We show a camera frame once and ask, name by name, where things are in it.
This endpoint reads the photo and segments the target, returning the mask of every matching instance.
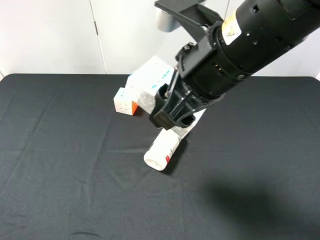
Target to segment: warning label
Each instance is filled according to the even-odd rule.
[[[222,24],[222,36],[225,44],[230,45],[234,40],[241,35],[241,29],[237,21],[237,10],[232,16],[228,17]]]

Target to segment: black table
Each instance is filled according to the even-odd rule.
[[[320,82],[252,77],[157,172],[160,130],[114,110],[126,78],[0,82],[1,240],[320,239]]]

